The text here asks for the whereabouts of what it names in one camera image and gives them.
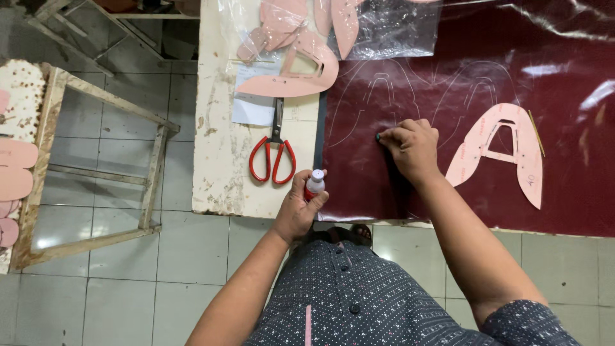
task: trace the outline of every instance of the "white bottle cap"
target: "white bottle cap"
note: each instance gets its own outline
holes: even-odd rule
[[[312,180],[319,183],[325,177],[325,173],[320,169],[314,169],[312,171]]]

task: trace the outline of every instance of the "white paper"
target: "white paper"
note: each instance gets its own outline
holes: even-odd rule
[[[280,60],[273,59],[274,63],[252,62],[250,66],[243,63],[237,67],[237,81],[235,88],[246,80],[269,74],[280,74]],[[232,118],[234,123],[272,126],[274,113],[274,98],[236,92],[233,100]]]

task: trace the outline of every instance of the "hand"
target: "hand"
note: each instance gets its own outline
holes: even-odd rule
[[[323,171],[325,176],[327,176],[327,170]],[[295,174],[293,185],[286,194],[280,211],[277,212],[276,220],[270,229],[270,231],[278,234],[289,245],[308,232],[314,216],[329,199],[329,194],[323,191],[311,199],[309,203],[305,202],[303,190],[311,173],[312,171],[306,169]]]
[[[415,187],[442,176],[436,154],[438,130],[426,119],[406,119],[379,135],[380,144],[389,149],[399,172]]]

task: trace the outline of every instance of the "dark blue shirt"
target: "dark blue shirt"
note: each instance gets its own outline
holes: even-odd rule
[[[480,330],[460,327],[369,247],[318,240],[289,257],[245,345],[579,345],[548,307],[529,300],[501,307]]]

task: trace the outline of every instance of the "metal frame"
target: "metal frame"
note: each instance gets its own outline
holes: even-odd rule
[[[75,23],[69,21],[66,16],[78,9],[85,3],[89,3],[94,8],[100,11],[105,17],[109,18],[115,25],[126,32],[126,36],[113,42],[108,47],[104,48],[95,57],[87,55],[82,49],[76,47],[74,44],[65,40],[55,31],[51,30],[45,22],[49,18],[55,18],[60,23],[64,24],[67,28],[77,33],[79,36],[87,37],[87,33]],[[189,17],[183,14],[111,14],[104,8],[98,5],[94,0],[48,0],[41,8],[36,11],[33,18],[28,20],[28,24],[35,27],[41,33],[45,34],[49,38],[53,39],[57,43],[63,45],[71,52],[75,53],[78,57],[84,59],[86,62],[92,64],[95,68],[103,72],[109,77],[113,77],[114,73],[106,67],[100,65],[97,60],[107,54],[111,49],[115,48],[120,42],[127,37],[132,37],[139,42],[139,45],[152,53],[156,58],[162,62],[185,62],[193,60],[178,60],[178,59],[166,59],[154,47],[157,46],[156,42],[148,37],[147,34],[139,30],[133,25],[129,19],[199,19],[198,17]]]
[[[13,246],[13,253],[10,267],[22,269],[33,264],[46,262],[50,259],[78,254],[84,251],[98,249],[103,246],[121,243],[123,241],[139,238],[154,233],[159,233],[162,226],[150,225],[151,214],[156,197],[156,187],[161,174],[161,166],[164,162],[164,149],[167,143],[169,131],[178,132],[180,127],[177,124],[155,115],[133,103],[120,99],[97,86],[83,81],[68,72],[52,67],[43,63],[42,70],[47,77],[47,90],[42,103],[41,120],[38,133],[36,134],[35,144],[39,148],[39,156],[33,167],[34,185],[32,192],[22,201],[22,211],[19,218],[20,233],[17,242]],[[134,177],[131,175],[113,174],[107,172],[93,171],[89,169],[74,168],[49,164],[51,147],[54,142],[55,126],[57,124],[62,99],[66,87],[82,92],[87,95],[118,107],[135,116],[147,119],[158,124],[154,150],[149,163],[147,177]],[[115,180],[125,183],[133,183],[145,186],[145,193],[142,199],[141,216],[137,228],[130,231],[115,233],[96,238],[84,239],[73,243],[61,244],[44,249],[32,250],[32,239],[34,226],[41,204],[41,195],[47,171],[65,172],[70,174],[84,175],[99,179]]]

